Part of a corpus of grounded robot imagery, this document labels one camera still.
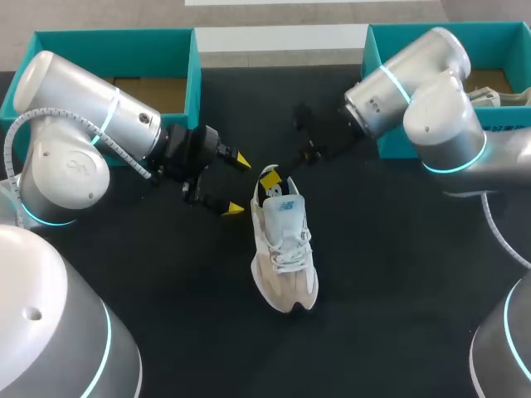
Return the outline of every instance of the shoelace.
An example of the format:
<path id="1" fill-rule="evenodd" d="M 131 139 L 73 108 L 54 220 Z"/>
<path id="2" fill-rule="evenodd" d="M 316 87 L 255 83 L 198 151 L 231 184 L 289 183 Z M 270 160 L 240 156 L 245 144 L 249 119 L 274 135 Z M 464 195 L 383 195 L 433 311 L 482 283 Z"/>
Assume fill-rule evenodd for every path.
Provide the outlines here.
<path id="1" fill-rule="evenodd" d="M 289 250 L 282 250 L 284 240 L 280 239 L 279 243 L 272 245 L 268 239 L 267 245 L 269 246 L 271 253 L 271 261 L 274 265 L 274 270 L 277 274 L 285 274 L 288 272 L 297 272 L 305 269 L 308 266 L 306 261 L 308 254 L 312 252 L 309 241 L 312 239 L 312 235 L 309 233 L 307 227 L 303 228 L 301 237 L 295 237 L 298 247 Z"/>

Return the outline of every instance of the white cable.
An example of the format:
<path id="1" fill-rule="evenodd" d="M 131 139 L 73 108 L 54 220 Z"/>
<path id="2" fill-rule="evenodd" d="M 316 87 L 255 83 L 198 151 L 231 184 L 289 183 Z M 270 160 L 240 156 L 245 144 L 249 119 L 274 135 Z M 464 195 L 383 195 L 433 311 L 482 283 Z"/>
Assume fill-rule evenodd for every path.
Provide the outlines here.
<path id="1" fill-rule="evenodd" d="M 20 203 L 17 201 L 17 199 L 10 193 L 10 191 L 7 188 L 5 188 L 4 185 L 0 185 L 0 193 L 2 193 L 13 204 L 13 208 L 15 209 L 16 216 L 17 216 L 15 218 L 17 225 L 20 222 L 24 224 L 24 221 L 22 221 L 22 207 L 20 206 Z"/>
<path id="2" fill-rule="evenodd" d="M 481 204 L 483 205 L 483 212 L 485 213 L 487 223 L 489 224 L 490 230 L 494 234 L 494 237 L 496 238 L 496 240 L 498 240 L 498 242 L 502 245 L 502 247 L 505 250 L 507 250 L 507 252 L 511 255 L 511 257 L 517 260 L 525 268 L 531 269 L 531 263 L 529 263 L 521 255 L 519 255 L 516 252 L 516 250 L 513 249 L 509 243 L 507 243 L 507 240 L 504 239 L 504 237 L 501 235 L 501 232 L 499 232 L 499 229 L 494 223 L 494 219 L 492 218 L 492 214 L 490 214 L 489 201 L 487 200 L 487 192 L 483 192 L 481 194 Z"/>
<path id="3" fill-rule="evenodd" d="M 11 125 L 6 134 L 6 140 L 3 145 L 3 161 L 6 168 L 7 179 L 11 188 L 11 194 L 17 201 L 17 225 L 24 228 L 24 222 L 22 220 L 22 199 L 20 198 L 20 192 L 18 190 L 17 180 L 15 179 L 15 171 L 12 163 L 12 145 L 15 134 L 20 127 L 28 120 L 38 118 L 41 116 L 58 116 L 69 119 L 73 122 L 81 124 L 85 131 L 93 133 L 100 137 L 107 145 L 110 146 L 128 165 L 130 165 L 136 172 L 138 172 L 145 179 L 151 178 L 151 173 L 145 168 L 140 166 L 132 157 L 130 157 L 111 137 L 102 132 L 97 126 L 91 123 L 89 120 L 74 114 L 67 110 L 55 109 L 55 108 L 41 108 L 34 109 L 21 114 Z"/>

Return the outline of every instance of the new balance logo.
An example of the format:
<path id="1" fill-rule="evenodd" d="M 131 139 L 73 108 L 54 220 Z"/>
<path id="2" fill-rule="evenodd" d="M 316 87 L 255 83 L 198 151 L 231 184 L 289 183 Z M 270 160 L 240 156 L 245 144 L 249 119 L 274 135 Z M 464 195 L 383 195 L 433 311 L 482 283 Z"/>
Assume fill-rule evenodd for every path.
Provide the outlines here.
<path id="1" fill-rule="evenodd" d="M 285 201 L 280 204 L 279 211 L 293 209 L 294 201 Z"/>

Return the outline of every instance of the teal box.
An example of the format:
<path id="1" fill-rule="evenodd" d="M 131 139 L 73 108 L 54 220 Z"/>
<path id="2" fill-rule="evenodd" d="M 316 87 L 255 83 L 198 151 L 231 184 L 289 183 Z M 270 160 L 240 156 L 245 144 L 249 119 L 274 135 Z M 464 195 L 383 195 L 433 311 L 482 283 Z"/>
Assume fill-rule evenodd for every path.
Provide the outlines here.
<path id="1" fill-rule="evenodd" d="M 433 27 L 452 32 L 468 52 L 472 70 L 503 70 L 514 93 L 531 86 L 531 32 L 524 22 L 372 24 L 363 52 L 362 78 Z M 531 126 L 531 107 L 476 108 L 485 130 Z M 416 158 L 402 126 L 378 140 L 381 158 Z"/>
<path id="2" fill-rule="evenodd" d="M 13 109 L 18 81 L 42 50 L 54 52 L 102 78 L 187 78 L 184 113 L 161 114 L 163 126 L 179 123 L 193 129 L 199 123 L 201 62 L 193 29 L 53 31 L 33 33 L 0 109 L 4 133 L 18 116 Z M 29 140 L 30 128 L 26 124 L 14 143 L 22 160 L 26 158 Z M 114 159 L 108 161 L 122 164 Z"/>

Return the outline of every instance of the white sneaker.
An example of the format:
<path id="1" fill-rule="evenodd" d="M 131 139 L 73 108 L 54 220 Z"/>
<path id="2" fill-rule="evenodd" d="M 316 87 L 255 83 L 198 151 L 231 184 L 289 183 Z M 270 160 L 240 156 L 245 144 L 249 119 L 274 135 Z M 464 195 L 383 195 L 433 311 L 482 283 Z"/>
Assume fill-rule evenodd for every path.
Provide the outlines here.
<path id="1" fill-rule="evenodd" d="M 499 106 L 530 106 L 531 87 L 520 94 L 498 93 L 489 87 L 484 87 L 468 94 L 474 106 L 499 107 Z"/>
<path id="2" fill-rule="evenodd" d="M 266 167 L 261 177 L 274 167 Z M 258 182 L 251 212 L 256 241 L 251 272 L 260 293 L 282 313 L 290 312 L 297 303 L 312 309 L 319 281 L 309 245 L 304 198 L 291 177 L 268 192 Z"/>

